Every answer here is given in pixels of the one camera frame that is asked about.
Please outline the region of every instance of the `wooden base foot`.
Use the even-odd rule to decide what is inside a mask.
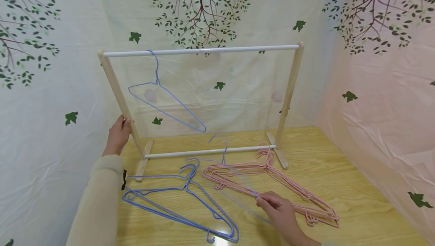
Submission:
[[[271,132],[266,132],[266,136],[269,139],[271,145],[275,145],[275,137]],[[281,164],[282,169],[288,169],[288,161],[284,157],[284,154],[280,151],[280,149],[273,149],[275,152],[276,157],[278,158],[279,163]]]
[[[151,152],[151,147],[153,146],[154,141],[149,140],[145,145],[145,149],[143,151],[144,155],[148,155]],[[137,166],[136,176],[143,175],[145,173],[145,167],[147,166],[148,158],[145,158],[139,162]],[[142,177],[136,177],[135,180],[137,182],[142,182]]]

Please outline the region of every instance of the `sleeve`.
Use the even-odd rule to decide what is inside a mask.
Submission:
[[[122,185],[119,155],[105,155],[94,163],[66,246],[115,246]]]

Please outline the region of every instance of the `wooden tabletop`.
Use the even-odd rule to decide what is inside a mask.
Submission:
[[[267,142],[264,131],[233,132],[221,134],[230,147],[255,146]],[[155,138],[151,153],[179,152],[199,149],[223,148],[222,140],[208,140],[212,134]],[[347,246],[425,246],[429,243],[381,195],[381,193],[356,169],[340,150],[317,128],[287,128],[283,137],[283,152],[289,161],[284,173],[301,186],[309,189],[331,205],[340,216],[340,228],[323,223],[309,227],[302,215],[297,215],[303,231],[318,241],[333,241]],[[139,155],[131,141],[122,157],[124,168],[134,175]],[[220,161],[222,155],[201,155],[199,158]],[[256,160],[255,152],[227,154],[227,163]],[[148,161],[146,174],[177,174],[186,164],[185,157],[153,158]],[[201,160],[198,173],[193,178],[214,198],[235,221],[240,230],[238,245],[285,245],[272,226],[255,216],[264,216],[255,206],[255,200],[230,189],[217,191],[214,184],[201,177],[200,171],[212,162]],[[304,203],[296,194],[268,177],[267,174],[246,175],[241,181],[259,192],[275,191],[285,198]],[[142,183],[128,181],[131,188],[156,188],[181,186],[177,178],[144,178]],[[227,232],[228,226],[216,220],[210,211],[192,195],[183,191],[155,192],[149,198],[160,205],[218,231]],[[144,211],[125,201],[120,201],[118,212],[118,245],[211,245],[206,232]],[[213,245],[231,245],[222,238],[215,238]]]

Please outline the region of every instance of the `white bottom rail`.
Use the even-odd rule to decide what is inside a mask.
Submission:
[[[260,149],[274,149],[276,145],[263,145],[263,146],[249,146],[228,148],[227,152],[245,152],[245,151],[257,151]],[[157,157],[182,157],[184,155],[203,155],[203,154],[221,154],[225,149],[212,149],[212,150],[200,150],[200,151],[186,151],[186,152],[164,152],[162,154],[149,154],[145,158],[157,158]]]

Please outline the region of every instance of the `person's left hand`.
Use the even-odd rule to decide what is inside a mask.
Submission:
[[[108,143],[104,149],[103,156],[121,154],[122,148],[125,146],[130,136],[130,124],[131,120],[124,121],[124,116],[119,116],[118,120],[109,129]]]

